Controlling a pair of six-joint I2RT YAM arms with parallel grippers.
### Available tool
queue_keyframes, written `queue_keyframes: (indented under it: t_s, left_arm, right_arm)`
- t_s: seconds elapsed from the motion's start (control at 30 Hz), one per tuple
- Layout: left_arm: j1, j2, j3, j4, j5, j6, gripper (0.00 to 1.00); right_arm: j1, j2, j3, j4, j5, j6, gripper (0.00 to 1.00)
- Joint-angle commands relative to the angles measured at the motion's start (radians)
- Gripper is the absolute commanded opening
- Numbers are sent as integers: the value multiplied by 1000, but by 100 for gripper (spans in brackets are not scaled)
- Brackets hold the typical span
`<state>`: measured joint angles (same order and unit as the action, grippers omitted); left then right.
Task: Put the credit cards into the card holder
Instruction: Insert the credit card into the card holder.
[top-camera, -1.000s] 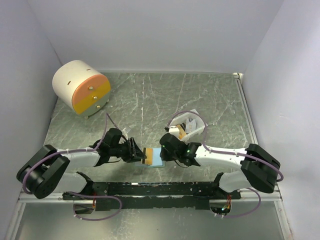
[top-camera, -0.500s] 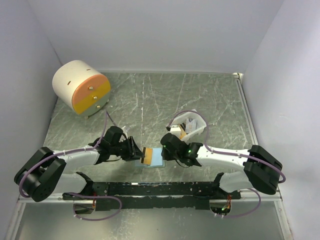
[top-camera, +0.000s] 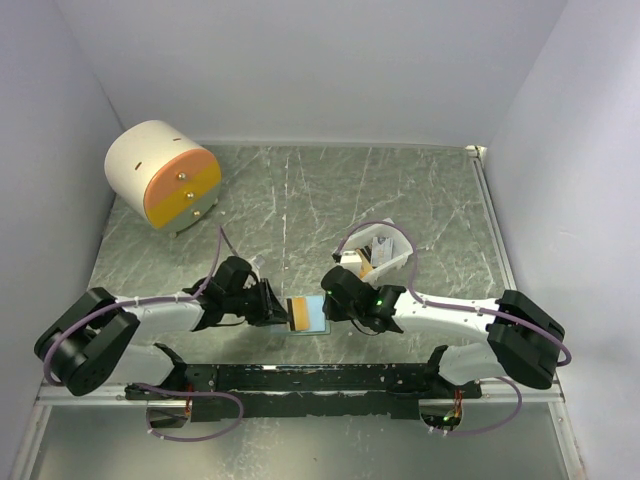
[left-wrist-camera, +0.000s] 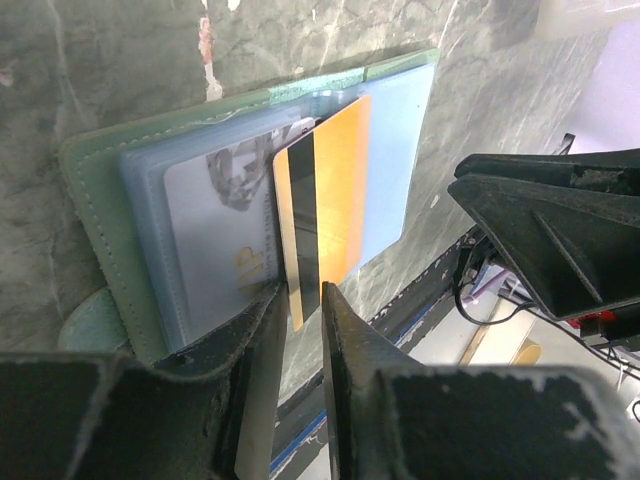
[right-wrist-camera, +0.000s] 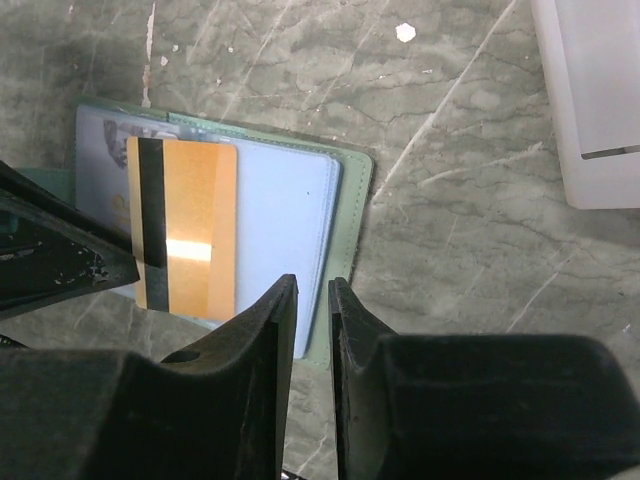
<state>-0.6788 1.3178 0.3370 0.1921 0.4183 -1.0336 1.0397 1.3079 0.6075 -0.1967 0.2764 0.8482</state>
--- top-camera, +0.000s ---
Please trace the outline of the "gold striped credit card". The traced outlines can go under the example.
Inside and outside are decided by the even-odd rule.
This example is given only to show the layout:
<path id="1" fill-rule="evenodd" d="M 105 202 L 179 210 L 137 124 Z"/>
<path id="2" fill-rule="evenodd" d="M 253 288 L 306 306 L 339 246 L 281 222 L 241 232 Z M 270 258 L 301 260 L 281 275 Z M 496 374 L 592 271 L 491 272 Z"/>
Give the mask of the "gold striped credit card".
<path id="1" fill-rule="evenodd" d="M 310 326 L 310 316 L 305 297 L 291 297 L 286 300 L 288 310 L 289 329 L 292 332 L 307 331 Z"/>

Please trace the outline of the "green card holder wallet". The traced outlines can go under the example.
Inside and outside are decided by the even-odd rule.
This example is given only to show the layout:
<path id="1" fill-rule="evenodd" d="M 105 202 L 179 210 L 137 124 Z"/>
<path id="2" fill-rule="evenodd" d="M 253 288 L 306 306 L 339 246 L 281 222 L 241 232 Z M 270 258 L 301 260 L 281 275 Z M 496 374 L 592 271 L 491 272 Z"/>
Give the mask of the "green card holder wallet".
<path id="1" fill-rule="evenodd" d="M 307 331 L 292 332 L 289 324 L 272 325 L 269 328 L 271 334 L 287 336 L 313 336 L 330 333 L 330 326 L 323 312 L 324 297 L 322 295 L 301 296 L 307 299 L 311 326 Z"/>

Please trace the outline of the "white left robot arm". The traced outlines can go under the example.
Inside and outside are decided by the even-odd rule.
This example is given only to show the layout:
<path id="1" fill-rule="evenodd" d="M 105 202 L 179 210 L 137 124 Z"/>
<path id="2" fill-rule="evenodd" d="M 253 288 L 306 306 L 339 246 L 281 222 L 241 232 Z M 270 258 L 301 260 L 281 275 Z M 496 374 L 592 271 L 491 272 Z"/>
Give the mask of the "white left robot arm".
<path id="1" fill-rule="evenodd" d="M 86 291 L 36 341 L 48 381 L 84 396 L 104 384 L 148 384 L 162 398 L 186 390 L 187 364 L 155 341 L 167 332 L 221 328 L 236 317 L 255 327 L 288 324 L 291 315 L 245 259 L 230 256 L 210 275 L 176 294 L 116 297 Z"/>

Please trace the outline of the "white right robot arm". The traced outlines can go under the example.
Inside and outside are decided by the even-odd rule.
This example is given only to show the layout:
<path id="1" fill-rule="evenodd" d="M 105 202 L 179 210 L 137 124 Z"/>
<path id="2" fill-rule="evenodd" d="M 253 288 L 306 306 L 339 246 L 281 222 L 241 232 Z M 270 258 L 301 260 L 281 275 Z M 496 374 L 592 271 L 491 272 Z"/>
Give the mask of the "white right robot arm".
<path id="1" fill-rule="evenodd" d="M 336 266 L 321 281 L 328 320 L 353 321 L 380 334 L 426 331 L 457 335 L 465 346 L 441 346 L 424 374 L 426 390 L 448 396 L 458 385 L 506 375 L 533 389 L 551 387 L 556 368 L 570 362 L 565 330 L 525 294 L 459 300 L 397 285 L 373 287 Z"/>

